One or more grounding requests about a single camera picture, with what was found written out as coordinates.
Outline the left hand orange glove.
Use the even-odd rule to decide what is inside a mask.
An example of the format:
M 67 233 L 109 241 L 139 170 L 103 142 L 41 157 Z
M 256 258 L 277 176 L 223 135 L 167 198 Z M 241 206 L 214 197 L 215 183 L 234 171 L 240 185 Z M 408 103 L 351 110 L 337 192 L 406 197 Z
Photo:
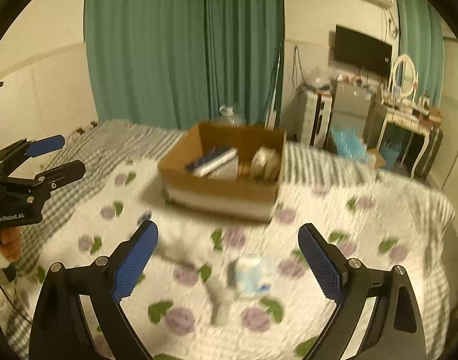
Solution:
M 21 227 L 0 230 L 0 269 L 15 263 L 22 252 Z

